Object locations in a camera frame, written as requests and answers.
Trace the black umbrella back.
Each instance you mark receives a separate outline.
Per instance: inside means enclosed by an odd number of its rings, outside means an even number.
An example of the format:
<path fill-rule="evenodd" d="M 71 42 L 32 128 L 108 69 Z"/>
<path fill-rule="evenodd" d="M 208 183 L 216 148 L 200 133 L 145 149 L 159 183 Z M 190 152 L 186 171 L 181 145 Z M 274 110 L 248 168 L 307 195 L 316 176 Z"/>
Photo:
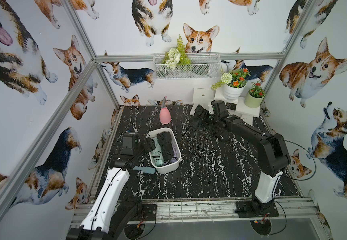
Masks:
<path fill-rule="evenodd" d="M 193 118 L 189 121 L 188 130 L 196 131 L 200 127 L 208 127 L 213 124 L 213 114 L 198 105 L 195 108 Z"/>

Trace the black umbrella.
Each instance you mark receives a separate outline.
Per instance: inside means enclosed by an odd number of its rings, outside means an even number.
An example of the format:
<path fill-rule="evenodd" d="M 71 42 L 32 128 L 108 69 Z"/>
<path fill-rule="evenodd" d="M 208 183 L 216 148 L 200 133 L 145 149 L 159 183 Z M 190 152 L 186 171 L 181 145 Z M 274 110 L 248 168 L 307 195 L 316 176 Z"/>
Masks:
<path fill-rule="evenodd" d="M 213 124 L 213 114 L 198 105 L 195 108 L 193 118 L 189 121 L 188 130 L 196 131 L 200 127 L 208 127 Z"/>
<path fill-rule="evenodd" d="M 158 144 L 161 147 L 161 152 L 164 161 L 170 161 L 175 154 L 172 147 L 172 138 L 170 132 L 161 132 L 157 135 Z"/>

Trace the mint green umbrella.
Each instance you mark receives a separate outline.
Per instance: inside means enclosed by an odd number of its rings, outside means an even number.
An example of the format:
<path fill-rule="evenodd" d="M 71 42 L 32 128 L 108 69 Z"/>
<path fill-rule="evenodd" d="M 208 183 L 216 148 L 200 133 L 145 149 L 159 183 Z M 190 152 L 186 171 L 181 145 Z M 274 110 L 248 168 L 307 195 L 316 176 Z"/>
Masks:
<path fill-rule="evenodd" d="M 155 147 L 155 149 L 151 152 L 152 159 L 154 161 L 155 166 L 162 167 L 164 163 L 164 159 L 162 156 L 162 150 L 159 145 Z"/>

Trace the black umbrella front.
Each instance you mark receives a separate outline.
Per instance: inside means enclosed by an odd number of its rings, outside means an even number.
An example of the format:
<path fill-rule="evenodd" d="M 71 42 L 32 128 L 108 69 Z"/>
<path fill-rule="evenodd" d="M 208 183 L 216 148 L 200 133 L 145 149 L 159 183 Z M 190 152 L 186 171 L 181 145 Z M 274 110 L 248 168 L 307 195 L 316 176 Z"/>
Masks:
<path fill-rule="evenodd" d="M 161 152 L 164 161 L 170 161 L 175 154 L 172 147 L 172 138 L 170 132 L 161 132 L 157 135 L 158 144 L 161 147 Z"/>

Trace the white plastic storage box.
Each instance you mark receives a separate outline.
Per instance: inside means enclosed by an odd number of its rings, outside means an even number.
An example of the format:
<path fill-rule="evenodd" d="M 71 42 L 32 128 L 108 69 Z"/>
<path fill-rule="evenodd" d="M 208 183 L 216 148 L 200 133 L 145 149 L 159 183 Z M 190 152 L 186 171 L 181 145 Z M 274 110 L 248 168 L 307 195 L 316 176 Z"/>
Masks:
<path fill-rule="evenodd" d="M 180 162 L 182 161 L 182 156 L 181 156 L 181 151 L 180 151 L 180 148 L 178 146 L 178 143 L 177 143 L 177 140 L 175 138 L 175 135 L 172 131 L 172 129 L 170 128 L 160 128 L 160 129 L 157 129 L 157 130 L 154 130 L 154 131 L 151 131 L 148 133 L 148 136 L 151 137 L 153 140 L 155 140 L 155 145 L 159 145 L 158 144 L 158 141 L 157 141 L 157 135 L 161 132 L 170 132 L 171 134 L 171 138 L 172 138 L 172 145 L 175 145 L 177 147 L 177 151 L 178 151 L 178 161 L 174 164 L 169 164 L 169 161 L 166 161 L 167 163 L 163 163 L 163 166 L 162 167 L 157 167 L 155 166 L 154 164 L 154 161 L 152 159 L 152 155 L 151 155 L 151 152 L 149 153 L 149 159 L 150 159 L 150 162 L 152 164 L 152 166 L 156 169 L 156 171 L 159 173 L 159 174 L 167 174 L 167 173 L 170 173 L 170 172 L 173 172 L 175 170 L 178 169 L 179 167 L 179 164 Z"/>

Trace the lilac umbrella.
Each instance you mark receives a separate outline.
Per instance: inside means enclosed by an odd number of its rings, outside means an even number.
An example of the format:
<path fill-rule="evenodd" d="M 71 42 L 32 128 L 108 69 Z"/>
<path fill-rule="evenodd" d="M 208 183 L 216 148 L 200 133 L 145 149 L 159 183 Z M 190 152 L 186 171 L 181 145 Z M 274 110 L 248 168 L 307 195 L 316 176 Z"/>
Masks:
<path fill-rule="evenodd" d="M 174 164 L 178 161 L 178 151 L 177 151 L 177 147 L 175 145 L 172 146 L 173 149 L 173 157 L 171 158 L 171 160 L 169 161 L 169 164 Z"/>

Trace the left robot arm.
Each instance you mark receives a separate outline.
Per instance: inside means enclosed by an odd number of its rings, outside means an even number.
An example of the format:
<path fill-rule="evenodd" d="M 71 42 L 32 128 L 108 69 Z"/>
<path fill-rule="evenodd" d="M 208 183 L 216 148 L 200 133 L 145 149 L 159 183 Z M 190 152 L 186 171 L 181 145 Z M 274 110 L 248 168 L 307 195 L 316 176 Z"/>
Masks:
<path fill-rule="evenodd" d="M 70 228 L 67 240 L 116 240 L 128 222 L 143 215 L 141 198 L 128 197 L 117 206 L 129 172 L 141 158 L 155 150 L 151 137 L 125 133 L 119 154 L 110 161 L 105 182 L 90 212 L 78 228 Z"/>

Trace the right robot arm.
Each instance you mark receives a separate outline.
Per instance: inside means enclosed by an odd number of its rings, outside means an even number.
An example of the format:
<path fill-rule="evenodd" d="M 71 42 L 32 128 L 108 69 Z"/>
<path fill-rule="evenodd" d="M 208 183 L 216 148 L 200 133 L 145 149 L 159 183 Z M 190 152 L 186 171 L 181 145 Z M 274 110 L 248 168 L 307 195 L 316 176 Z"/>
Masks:
<path fill-rule="evenodd" d="M 236 115 L 230 115 L 223 101 L 212 101 L 211 129 L 221 141 L 239 136 L 251 143 L 258 152 L 260 168 L 258 186 L 252 196 L 251 209 L 255 215 L 263 215 L 274 205 L 274 192 L 283 172 L 290 164 L 290 154 L 285 139 L 280 134 L 271 135 L 246 123 Z"/>

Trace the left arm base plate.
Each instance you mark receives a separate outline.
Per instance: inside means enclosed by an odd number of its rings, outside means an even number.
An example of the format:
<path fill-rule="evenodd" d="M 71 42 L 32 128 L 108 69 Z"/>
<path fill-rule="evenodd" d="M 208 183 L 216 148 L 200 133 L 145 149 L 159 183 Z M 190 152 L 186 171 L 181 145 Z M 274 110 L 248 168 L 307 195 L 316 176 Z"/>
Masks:
<path fill-rule="evenodd" d="M 138 221 L 152 221 L 156 220 L 157 204 L 142 204 L 141 214 L 138 215 Z"/>

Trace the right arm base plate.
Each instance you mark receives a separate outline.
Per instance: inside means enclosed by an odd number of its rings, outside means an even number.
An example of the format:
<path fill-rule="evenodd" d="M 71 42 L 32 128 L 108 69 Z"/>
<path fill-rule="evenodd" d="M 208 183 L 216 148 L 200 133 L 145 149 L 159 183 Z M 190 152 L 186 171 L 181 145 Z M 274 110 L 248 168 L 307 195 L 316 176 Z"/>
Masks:
<path fill-rule="evenodd" d="M 235 213 L 240 218 L 259 218 L 264 216 L 278 217 L 279 213 L 274 201 L 262 204 L 260 201 L 242 201 L 235 203 Z"/>

